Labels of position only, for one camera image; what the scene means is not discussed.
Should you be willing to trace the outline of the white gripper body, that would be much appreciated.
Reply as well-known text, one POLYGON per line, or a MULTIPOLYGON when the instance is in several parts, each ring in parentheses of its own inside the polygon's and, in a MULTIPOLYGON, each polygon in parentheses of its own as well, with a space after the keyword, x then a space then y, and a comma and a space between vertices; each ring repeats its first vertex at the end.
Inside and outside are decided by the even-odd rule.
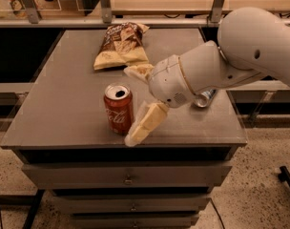
POLYGON ((158 62, 150 73, 149 92, 170 108, 179 108, 195 98, 187 83, 178 55, 158 62))

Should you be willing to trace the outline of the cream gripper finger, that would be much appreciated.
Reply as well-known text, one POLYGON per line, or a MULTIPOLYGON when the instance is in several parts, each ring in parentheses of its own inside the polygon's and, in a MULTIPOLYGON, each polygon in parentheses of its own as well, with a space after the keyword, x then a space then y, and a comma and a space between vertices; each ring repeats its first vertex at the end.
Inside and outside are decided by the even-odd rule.
POLYGON ((140 64, 126 67, 124 69, 124 73, 130 78, 140 80, 141 82, 147 84, 153 69, 154 66, 151 64, 140 64))
POLYGON ((128 147, 140 144, 167 117, 169 107, 162 102, 147 103, 144 101, 135 116, 124 142, 128 147))

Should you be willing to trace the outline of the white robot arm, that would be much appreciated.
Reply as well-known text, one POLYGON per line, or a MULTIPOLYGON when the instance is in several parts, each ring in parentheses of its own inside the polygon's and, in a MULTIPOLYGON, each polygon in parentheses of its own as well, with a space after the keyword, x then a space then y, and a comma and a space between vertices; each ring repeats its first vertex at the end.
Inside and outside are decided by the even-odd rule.
POLYGON ((206 91, 246 85, 266 75, 290 87, 290 26, 267 10, 233 10, 220 22, 216 42, 174 54, 153 67, 128 67, 125 74, 145 82, 155 98, 141 105, 125 137, 125 144, 134 147, 171 108, 199 99, 206 91))

